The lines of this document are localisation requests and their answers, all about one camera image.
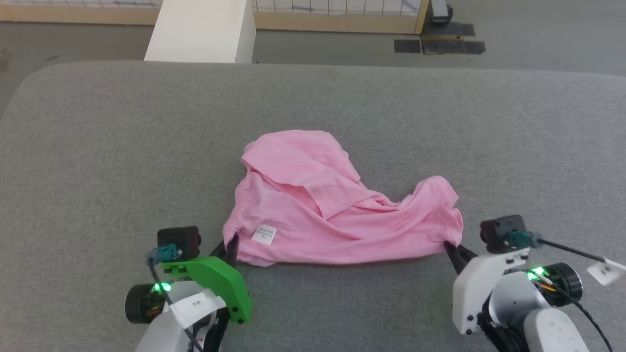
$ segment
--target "pink cloth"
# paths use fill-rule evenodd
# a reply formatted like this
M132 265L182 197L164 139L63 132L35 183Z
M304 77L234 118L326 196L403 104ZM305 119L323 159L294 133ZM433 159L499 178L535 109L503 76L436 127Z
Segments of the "pink cloth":
M248 170L224 225L239 235L238 259L355 264L427 256L461 243L458 196L443 177L423 180L400 203L367 189L329 133L284 131L244 148ZM271 244L252 240L260 225L277 229Z

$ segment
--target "gray table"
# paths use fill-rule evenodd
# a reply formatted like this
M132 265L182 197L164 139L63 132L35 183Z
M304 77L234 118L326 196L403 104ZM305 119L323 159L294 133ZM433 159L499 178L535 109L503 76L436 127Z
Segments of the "gray table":
M20 87L0 120L0 350L132 351L123 301L149 282L158 229L220 240L243 147L278 130L331 132L362 181L393 200L446 177L463 243L481 220L626 261L626 79L532 71L75 63ZM624 351L626 280L542 249L584 281L583 304ZM239 266L254 301L224 351L493 351L451 322L444 254L362 266ZM593 326L565 309L592 351Z

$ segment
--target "label tag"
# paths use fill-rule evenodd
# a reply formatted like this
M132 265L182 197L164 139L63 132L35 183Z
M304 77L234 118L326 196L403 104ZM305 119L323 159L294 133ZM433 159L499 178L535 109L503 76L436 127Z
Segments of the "label tag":
M272 241L274 241L275 235L276 235L275 227L261 225L254 232L254 235L252 235L252 240L261 242L264 244L272 244Z
M617 280L623 272L610 264L597 262L596 264L587 268L587 271L593 276L602 286L607 286L611 282Z
M213 292L206 289L193 296L181 299L172 304L170 309L174 313L176 321L183 329L186 329L198 320L225 306L226 302L221 297L214 295Z

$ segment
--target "gray floor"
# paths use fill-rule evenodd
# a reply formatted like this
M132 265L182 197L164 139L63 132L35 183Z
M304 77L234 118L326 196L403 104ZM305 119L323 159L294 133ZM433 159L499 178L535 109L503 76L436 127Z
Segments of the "gray floor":
M470 67L626 76L623 0L449 0L474 23L482 55L396 54L410 36L259 31L254 61L321 65ZM0 113L30 73L80 60L142 60L152 29L0 23Z

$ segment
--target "white pillar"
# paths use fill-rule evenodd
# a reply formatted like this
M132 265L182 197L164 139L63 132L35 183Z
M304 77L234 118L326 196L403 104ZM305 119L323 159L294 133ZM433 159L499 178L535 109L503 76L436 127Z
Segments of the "white pillar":
M250 0L164 0L145 61L250 63Z

